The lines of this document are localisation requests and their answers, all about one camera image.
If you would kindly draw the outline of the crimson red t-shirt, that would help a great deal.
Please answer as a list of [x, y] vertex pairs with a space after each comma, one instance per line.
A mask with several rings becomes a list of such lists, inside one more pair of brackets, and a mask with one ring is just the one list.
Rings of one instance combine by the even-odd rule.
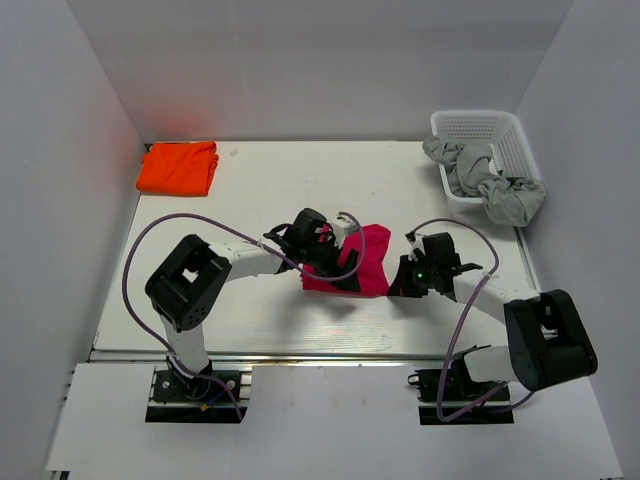
[[365, 255], [362, 265], [355, 275], [345, 280], [348, 286], [353, 286], [354, 280], [358, 281], [359, 290], [344, 290], [329, 282], [318, 281], [301, 274], [303, 291], [315, 291], [327, 294], [355, 295], [360, 297], [375, 298], [386, 296], [389, 282], [384, 271], [384, 259], [388, 251], [391, 231], [379, 224], [370, 224], [363, 227], [365, 237]]

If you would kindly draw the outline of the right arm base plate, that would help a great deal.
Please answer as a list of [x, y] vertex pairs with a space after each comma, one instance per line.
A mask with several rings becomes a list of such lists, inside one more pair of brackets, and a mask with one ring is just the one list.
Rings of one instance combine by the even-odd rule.
[[[451, 422], [442, 422], [437, 416], [436, 401], [440, 369], [415, 370], [407, 377], [407, 384], [418, 394], [418, 415], [421, 426], [507, 425], [514, 423], [511, 396], [503, 386], [491, 398]], [[442, 412], [451, 416], [457, 410], [485, 395], [496, 383], [474, 384], [462, 387], [454, 374], [449, 374], [444, 387]]]

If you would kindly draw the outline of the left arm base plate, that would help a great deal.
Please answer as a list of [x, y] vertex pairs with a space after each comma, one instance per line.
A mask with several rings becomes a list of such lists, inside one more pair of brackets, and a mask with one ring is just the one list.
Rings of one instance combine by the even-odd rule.
[[168, 368], [156, 368], [145, 413], [148, 424], [240, 424], [229, 394], [216, 382], [195, 378], [187, 388]]

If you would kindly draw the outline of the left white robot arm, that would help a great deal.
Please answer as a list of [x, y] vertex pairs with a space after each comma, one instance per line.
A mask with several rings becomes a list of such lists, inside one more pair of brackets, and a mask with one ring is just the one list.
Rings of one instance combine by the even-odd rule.
[[293, 222], [273, 227], [259, 239], [234, 233], [240, 243], [209, 244], [195, 234], [185, 236], [145, 285], [159, 314], [169, 345], [168, 365], [177, 387], [199, 399], [211, 387], [211, 362], [204, 346], [202, 323], [222, 288], [235, 280], [278, 275], [290, 270], [348, 293], [361, 291], [357, 271], [364, 253], [347, 250], [353, 234], [363, 236], [358, 221], [341, 212], [329, 220], [305, 208]]

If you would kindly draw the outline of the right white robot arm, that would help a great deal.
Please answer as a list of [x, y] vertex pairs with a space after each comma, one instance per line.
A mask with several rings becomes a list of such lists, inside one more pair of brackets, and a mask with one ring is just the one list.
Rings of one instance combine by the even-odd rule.
[[498, 383], [521, 384], [531, 392], [589, 377], [598, 369], [595, 349], [577, 307], [564, 290], [538, 292], [513, 287], [475, 263], [464, 263], [448, 233], [407, 236], [388, 293], [422, 298], [436, 292], [504, 325], [502, 346], [455, 351], [445, 386], [472, 399]]

